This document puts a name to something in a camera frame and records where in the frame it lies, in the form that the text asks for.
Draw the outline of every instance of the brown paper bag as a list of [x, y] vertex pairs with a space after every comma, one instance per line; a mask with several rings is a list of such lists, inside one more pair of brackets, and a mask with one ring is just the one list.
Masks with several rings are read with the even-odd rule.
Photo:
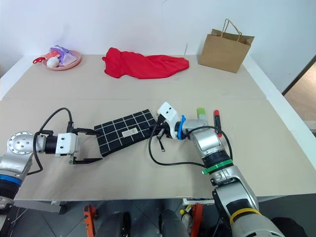
[[[226, 33], [229, 23], [238, 35]], [[236, 73], [253, 39], [254, 36], [243, 36], [237, 27], [226, 19], [222, 31], [213, 29], [211, 34], [207, 35], [199, 64]]]

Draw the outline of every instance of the white table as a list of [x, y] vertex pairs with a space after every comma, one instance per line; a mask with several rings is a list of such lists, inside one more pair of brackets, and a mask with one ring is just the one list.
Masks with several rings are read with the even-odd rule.
[[[198, 65], [195, 56], [186, 58], [186, 71], [167, 79], [138, 80], [106, 75], [100, 55], [84, 55], [76, 68], [63, 72], [41, 65], [29, 68], [33, 57], [25, 56], [1, 79], [1, 153], [12, 133], [37, 131], [60, 107], [72, 111], [75, 127], [93, 128], [147, 108], [154, 113], [168, 101], [188, 118], [196, 118], [196, 108], [204, 107], [210, 125], [213, 110], [220, 110], [234, 163], [257, 196], [315, 193], [316, 139], [256, 63], [246, 58], [232, 74]], [[60, 113], [47, 129], [64, 132], [66, 122]], [[95, 137], [85, 138], [81, 155], [100, 157]], [[163, 144], [164, 154], [154, 139], [158, 160], [201, 162], [190, 141], [164, 139]], [[68, 165], [67, 159], [48, 155], [40, 159], [44, 172], [26, 178], [17, 200], [209, 198], [213, 190], [200, 167], [153, 163], [148, 141], [88, 165]]]

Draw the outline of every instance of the door frame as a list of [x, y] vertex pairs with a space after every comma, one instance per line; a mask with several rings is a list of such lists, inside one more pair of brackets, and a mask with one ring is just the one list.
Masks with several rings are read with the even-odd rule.
[[309, 68], [316, 62], [316, 55], [311, 59], [311, 61], [306, 65], [306, 67], [297, 75], [297, 77], [291, 82], [290, 85], [282, 92], [284, 96], [294, 85], [298, 82], [299, 79], [308, 71]]

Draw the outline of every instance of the green object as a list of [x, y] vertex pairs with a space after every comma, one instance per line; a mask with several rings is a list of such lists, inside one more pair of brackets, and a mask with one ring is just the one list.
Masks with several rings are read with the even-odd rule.
[[213, 165], [213, 166], [211, 166], [211, 167], [209, 167], [209, 168], [207, 168], [207, 169], [204, 169], [204, 170], [202, 171], [202, 174], [209, 174], [210, 172], [212, 172], [212, 171], [215, 170], [215, 169], [218, 169], [218, 168], [220, 168], [220, 167], [223, 167], [224, 165], [232, 164], [232, 163], [233, 163], [233, 160], [232, 160], [232, 159], [225, 160], [225, 161], [220, 162], [220, 163], [218, 163], [218, 164], [216, 164], [216, 165]]
[[205, 108], [198, 108], [197, 109], [197, 118], [201, 119], [201, 120], [206, 120]]
[[205, 115], [205, 108], [198, 108], [197, 109], [197, 116]]

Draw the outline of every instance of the white label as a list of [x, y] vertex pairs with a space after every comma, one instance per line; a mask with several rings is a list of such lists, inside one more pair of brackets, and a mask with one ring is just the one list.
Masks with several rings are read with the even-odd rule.
[[134, 134], [137, 134], [137, 133], [138, 133], [138, 130], [135, 127], [135, 128], [133, 128], [131, 130], [127, 130], [127, 131], [122, 132], [122, 135], [123, 135], [123, 137], [128, 137], [128, 136], [131, 136], [131, 135], [134, 135]]

